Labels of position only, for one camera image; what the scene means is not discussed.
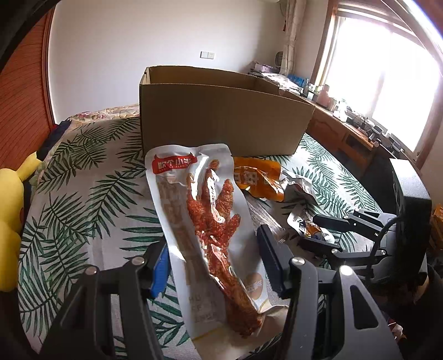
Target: wooden desk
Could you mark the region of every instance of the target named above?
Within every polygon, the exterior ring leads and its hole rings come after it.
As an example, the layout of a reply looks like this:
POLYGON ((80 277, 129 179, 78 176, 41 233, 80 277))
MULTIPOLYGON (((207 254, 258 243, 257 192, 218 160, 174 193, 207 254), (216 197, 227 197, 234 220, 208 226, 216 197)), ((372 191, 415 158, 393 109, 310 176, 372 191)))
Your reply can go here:
POLYGON ((315 106, 306 132, 340 161, 343 155, 351 159, 357 168, 352 172, 360 178, 374 157, 374 145, 367 136, 335 118, 330 111, 303 97, 299 99, 315 106))

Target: cardboard box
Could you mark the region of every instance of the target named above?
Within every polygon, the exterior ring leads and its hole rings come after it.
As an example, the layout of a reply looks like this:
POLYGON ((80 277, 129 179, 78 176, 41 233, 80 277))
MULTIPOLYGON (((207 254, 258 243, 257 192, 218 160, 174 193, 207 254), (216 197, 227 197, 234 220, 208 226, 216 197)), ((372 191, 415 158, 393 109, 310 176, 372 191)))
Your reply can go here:
POLYGON ((263 79, 196 67, 147 68, 140 82, 144 153, 225 143, 234 156, 291 155, 314 106, 263 79))

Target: orange bag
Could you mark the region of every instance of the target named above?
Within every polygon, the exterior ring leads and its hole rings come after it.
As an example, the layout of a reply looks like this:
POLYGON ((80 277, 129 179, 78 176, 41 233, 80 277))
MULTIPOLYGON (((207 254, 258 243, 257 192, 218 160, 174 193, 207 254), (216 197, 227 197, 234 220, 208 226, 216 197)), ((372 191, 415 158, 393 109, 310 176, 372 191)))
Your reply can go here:
POLYGON ((234 157, 234 180, 242 190, 258 198, 283 201, 280 185, 280 164, 276 161, 234 157))

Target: pikachu plush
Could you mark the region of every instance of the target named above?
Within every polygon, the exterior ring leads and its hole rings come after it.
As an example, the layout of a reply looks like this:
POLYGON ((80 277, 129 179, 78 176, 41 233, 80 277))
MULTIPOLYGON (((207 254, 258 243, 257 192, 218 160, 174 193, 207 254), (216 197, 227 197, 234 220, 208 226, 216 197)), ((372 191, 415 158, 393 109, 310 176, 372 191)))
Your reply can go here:
POLYGON ((0 291, 17 287, 20 235, 23 223, 25 181, 41 163, 37 154, 29 155, 17 171, 0 169, 0 291))

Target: bed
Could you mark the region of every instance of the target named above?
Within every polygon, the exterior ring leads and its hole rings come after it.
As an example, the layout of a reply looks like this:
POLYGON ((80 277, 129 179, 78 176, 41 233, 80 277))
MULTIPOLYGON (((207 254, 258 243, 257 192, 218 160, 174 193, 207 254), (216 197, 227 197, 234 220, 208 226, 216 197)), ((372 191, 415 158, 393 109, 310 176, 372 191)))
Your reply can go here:
MULTIPOLYGON (((121 266, 163 235, 145 178, 138 106, 81 113, 70 120, 69 129, 35 175, 37 186, 22 236, 19 310, 36 351, 63 299, 89 264, 101 270, 121 266)), ((341 217, 357 207, 381 211, 354 176, 307 134, 294 155, 266 158, 312 180, 319 206, 299 202, 311 214, 341 217)), ((285 227, 294 206, 263 202, 285 227)), ((353 234, 343 234, 337 241, 348 251, 371 247, 353 234)), ((113 306, 118 308, 118 298, 113 298, 113 306)), ((149 308, 164 355, 198 358, 172 276, 165 292, 149 301, 149 308)), ((124 359, 118 311, 113 312, 113 334, 117 355, 124 359)))

